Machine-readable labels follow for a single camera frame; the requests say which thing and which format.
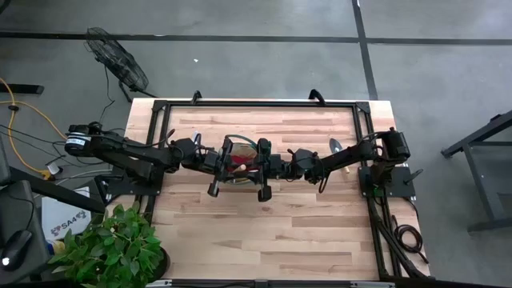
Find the black slanted desk leg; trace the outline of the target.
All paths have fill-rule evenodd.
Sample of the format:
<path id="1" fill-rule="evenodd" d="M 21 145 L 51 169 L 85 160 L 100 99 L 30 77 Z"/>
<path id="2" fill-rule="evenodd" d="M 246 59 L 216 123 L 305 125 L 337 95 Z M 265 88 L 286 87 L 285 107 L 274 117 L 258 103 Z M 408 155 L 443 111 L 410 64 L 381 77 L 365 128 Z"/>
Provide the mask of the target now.
<path id="1" fill-rule="evenodd" d="M 98 214 L 105 213 L 105 205 L 103 202 L 88 198 L 73 190 L 68 190 L 67 188 L 57 186 L 40 178 L 36 178 L 35 176 L 18 170 L 12 166 L 10 167 L 10 178 L 15 182 L 22 180 L 28 181 L 32 191 L 42 196 L 47 196 L 65 204 L 76 206 Z"/>

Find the green leafy plant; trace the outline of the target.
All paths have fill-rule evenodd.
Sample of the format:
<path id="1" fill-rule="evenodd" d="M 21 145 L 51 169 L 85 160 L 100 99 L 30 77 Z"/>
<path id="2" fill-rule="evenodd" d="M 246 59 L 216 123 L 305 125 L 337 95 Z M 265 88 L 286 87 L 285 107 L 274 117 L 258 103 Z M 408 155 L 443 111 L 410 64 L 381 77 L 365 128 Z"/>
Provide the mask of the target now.
<path id="1" fill-rule="evenodd" d="M 67 232 L 64 245 L 49 264 L 83 288 L 145 288 L 162 259 L 161 240 L 139 202 L 117 205 L 78 235 Z"/>

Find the black aluminium table frame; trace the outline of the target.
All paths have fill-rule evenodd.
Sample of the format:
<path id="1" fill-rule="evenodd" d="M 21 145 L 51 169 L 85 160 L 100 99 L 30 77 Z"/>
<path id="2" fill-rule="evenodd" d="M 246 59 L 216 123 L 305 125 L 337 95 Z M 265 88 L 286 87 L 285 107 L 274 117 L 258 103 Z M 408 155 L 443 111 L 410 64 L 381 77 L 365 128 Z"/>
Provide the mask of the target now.
<path id="1" fill-rule="evenodd" d="M 132 107 L 128 133 L 146 140 L 168 129 L 176 138 L 198 132 L 205 146 L 216 148 L 227 134 L 267 138 L 274 152 L 290 159 L 299 148 L 325 157 L 331 138 L 351 146 L 394 124 L 386 101 L 142 99 Z M 257 200 L 251 184 L 223 184 L 211 197 L 211 180 L 184 169 L 163 179 L 154 224 L 170 255 L 166 277 L 175 285 L 356 284 L 405 273 L 369 214 L 374 200 L 359 189 L 357 165 L 333 172 L 324 191 L 303 180 L 273 181 L 268 202 Z"/>

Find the black floor fan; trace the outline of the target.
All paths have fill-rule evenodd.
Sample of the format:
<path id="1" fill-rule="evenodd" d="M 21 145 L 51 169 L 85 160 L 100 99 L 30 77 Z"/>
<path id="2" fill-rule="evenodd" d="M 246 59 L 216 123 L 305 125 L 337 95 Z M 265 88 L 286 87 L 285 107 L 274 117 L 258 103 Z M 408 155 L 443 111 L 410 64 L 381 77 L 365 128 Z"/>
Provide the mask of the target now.
<path id="1" fill-rule="evenodd" d="M 151 98 L 157 97 L 146 90 L 149 80 L 134 56 L 103 28 L 88 28 L 86 44 L 95 60 L 103 64 L 118 79 L 118 86 L 129 103 L 132 103 L 133 99 L 128 95 L 126 88 Z"/>

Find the black side desk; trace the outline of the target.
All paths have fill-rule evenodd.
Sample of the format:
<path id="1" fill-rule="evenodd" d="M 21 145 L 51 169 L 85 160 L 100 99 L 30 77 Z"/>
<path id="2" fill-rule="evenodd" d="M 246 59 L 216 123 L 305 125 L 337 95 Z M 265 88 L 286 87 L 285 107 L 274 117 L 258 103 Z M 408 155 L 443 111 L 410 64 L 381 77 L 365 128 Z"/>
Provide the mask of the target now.
<path id="1" fill-rule="evenodd" d="M 21 256 L 16 270 L 2 268 L 2 251 L 8 239 L 19 230 L 31 232 L 26 253 Z M 47 267 L 51 256 L 42 231 L 38 209 L 28 181 L 0 186 L 0 286 L 7 287 L 40 274 Z"/>

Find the black desk frame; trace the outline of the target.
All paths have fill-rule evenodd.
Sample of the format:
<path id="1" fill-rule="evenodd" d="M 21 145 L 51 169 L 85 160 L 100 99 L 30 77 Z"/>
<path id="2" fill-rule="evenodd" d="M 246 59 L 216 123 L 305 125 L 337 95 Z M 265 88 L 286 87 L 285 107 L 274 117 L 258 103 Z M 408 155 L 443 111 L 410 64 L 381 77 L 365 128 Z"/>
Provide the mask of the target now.
<path id="1" fill-rule="evenodd" d="M 488 217 L 468 226 L 470 233 L 512 228 L 512 209 L 507 210 L 502 203 L 503 197 L 512 198 L 512 140 L 491 140 L 508 129 L 512 129 L 512 110 L 494 116 L 480 129 L 441 150 L 444 158 L 464 153 Z"/>

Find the black computer mouse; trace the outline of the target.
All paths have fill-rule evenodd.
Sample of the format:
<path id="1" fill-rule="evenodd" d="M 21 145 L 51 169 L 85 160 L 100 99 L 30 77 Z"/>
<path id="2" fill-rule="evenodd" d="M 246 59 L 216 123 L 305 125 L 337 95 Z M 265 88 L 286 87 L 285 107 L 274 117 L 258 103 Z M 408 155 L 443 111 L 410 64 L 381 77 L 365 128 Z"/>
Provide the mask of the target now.
<path id="1" fill-rule="evenodd" d="M 0 268 L 13 271 L 21 266 L 26 256 L 32 233 L 28 230 L 18 230 L 7 240 L 0 253 Z"/>

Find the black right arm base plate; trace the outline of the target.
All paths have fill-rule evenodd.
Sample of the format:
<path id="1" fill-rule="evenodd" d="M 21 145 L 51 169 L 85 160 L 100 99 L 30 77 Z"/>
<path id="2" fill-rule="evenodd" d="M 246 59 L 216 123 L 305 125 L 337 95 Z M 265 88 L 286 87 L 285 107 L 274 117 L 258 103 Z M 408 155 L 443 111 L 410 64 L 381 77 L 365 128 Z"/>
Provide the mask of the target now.
<path id="1" fill-rule="evenodd" d="M 411 172 L 408 166 L 396 166 L 392 169 L 390 180 L 383 184 L 376 184 L 372 181 L 370 168 L 362 166 L 358 168 L 358 180 L 363 197 L 380 198 L 412 198 L 415 199 L 416 193 L 413 180 L 423 172 L 423 169 Z"/>

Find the white printed sheet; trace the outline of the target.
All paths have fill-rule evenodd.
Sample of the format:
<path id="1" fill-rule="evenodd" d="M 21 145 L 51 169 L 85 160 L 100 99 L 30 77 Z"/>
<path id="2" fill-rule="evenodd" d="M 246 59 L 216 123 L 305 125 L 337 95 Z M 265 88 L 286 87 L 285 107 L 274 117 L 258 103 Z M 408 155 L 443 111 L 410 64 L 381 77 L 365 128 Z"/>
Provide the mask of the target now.
<path id="1" fill-rule="evenodd" d="M 42 231 L 46 240 L 63 239 L 69 230 L 72 234 L 80 234 L 90 221 L 90 211 L 42 197 Z"/>

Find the wooden-handled garden trowel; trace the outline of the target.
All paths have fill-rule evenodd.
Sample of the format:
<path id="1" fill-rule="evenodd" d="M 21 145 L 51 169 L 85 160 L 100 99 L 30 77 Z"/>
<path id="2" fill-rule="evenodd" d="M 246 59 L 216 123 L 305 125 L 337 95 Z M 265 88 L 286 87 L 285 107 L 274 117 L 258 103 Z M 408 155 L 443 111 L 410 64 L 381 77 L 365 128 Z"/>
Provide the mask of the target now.
<path id="1" fill-rule="evenodd" d="M 330 151 L 331 151 L 332 154 L 336 154 L 337 152 L 340 152 L 340 151 L 343 150 L 341 143 L 338 140 L 334 139 L 334 138 L 330 139 L 329 146 L 330 146 Z M 350 169 L 347 166 L 343 167 L 342 170 L 346 174 L 350 173 Z"/>

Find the black plant pot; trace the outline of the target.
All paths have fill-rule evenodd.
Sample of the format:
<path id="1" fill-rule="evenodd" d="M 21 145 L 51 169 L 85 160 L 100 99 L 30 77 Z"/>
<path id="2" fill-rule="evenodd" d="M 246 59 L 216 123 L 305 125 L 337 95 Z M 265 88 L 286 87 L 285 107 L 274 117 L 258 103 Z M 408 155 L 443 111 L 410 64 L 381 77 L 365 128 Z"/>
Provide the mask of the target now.
<path id="1" fill-rule="evenodd" d="M 170 268 L 170 257 L 168 253 L 163 247 L 160 248 L 160 252 L 162 253 L 162 259 L 158 262 L 158 265 L 154 270 L 154 274 L 150 279 L 150 282 L 160 280 Z"/>

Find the beige green-trimmed gardening bag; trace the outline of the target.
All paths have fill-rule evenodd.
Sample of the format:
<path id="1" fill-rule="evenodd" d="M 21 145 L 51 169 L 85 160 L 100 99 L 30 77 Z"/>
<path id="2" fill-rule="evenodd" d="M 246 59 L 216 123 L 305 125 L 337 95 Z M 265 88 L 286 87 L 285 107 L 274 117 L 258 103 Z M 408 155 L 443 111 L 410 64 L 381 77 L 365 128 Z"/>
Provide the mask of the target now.
<path id="1" fill-rule="evenodd" d="M 246 155 L 258 153 L 257 152 L 257 144 L 254 141 L 246 138 L 245 136 L 241 136 L 238 134 L 228 134 L 225 136 L 225 139 L 227 139 L 227 140 L 231 140 L 231 138 L 241 139 L 244 142 L 232 142 L 232 147 L 231 147 L 230 153 L 232 151 L 244 152 Z M 230 156 L 230 164 L 228 167 L 228 171 L 231 172 L 231 156 Z"/>

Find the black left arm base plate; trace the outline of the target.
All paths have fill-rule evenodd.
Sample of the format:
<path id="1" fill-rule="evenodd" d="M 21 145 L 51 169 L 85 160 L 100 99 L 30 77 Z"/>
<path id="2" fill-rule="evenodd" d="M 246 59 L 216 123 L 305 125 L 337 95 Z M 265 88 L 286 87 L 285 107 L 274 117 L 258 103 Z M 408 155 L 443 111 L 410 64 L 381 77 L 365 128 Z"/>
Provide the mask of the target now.
<path id="1" fill-rule="evenodd" d="M 139 179 L 129 176 L 125 170 L 113 168 L 109 174 L 94 177 L 95 183 L 104 197 L 110 195 L 142 195 L 158 196 L 162 190 L 164 172 L 161 169 L 153 170 L 149 179 Z"/>

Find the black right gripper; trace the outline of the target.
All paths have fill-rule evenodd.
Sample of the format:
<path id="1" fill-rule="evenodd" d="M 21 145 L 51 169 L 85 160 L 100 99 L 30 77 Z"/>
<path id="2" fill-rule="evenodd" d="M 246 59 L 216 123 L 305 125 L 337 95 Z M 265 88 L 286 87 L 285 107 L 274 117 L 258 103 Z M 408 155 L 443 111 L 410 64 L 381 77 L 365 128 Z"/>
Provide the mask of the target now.
<path id="1" fill-rule="evenodd" d="M 258 170 L 249 171 L 248 178 L 257 178 L 260 185 L 258 200 L 267 202 L 272 198 L 272 188 L 268 185 L 269 179 L 296 179 L 296 172 L 292 162 L 281 159 L 280 154 L 271 153 L 271 143 L 266 138 L 260 138 L 257 142 L 257 154 L 248 155 L 249 160 L 257 159 Z"/>

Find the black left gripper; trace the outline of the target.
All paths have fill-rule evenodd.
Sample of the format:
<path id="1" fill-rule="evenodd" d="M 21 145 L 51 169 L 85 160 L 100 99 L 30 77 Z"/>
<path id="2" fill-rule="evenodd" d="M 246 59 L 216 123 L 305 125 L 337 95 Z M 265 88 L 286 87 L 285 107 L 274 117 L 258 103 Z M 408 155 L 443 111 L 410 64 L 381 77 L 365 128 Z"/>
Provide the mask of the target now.
<path id="1" fill-rule="evenodd" d="M 230 156 L 232 158 L 244 159 L 246 154 L 240 151 L 232 151 L 233 142 L 225 137 L 221 150 L 216 152 L 215 150 L 209 150 L 204 157 L 202 163 L 202 171 L 204 173 L 211 173 L 214 176 L 214 180 L 208 188 L 208 195 L 216 198 L 219 194 L 219 185 L 221 182 L 227 180 L 227 177 L 242 178 L 242 171 L 231 171 L 229 172 L 227 167 L 230 164 Z"/>

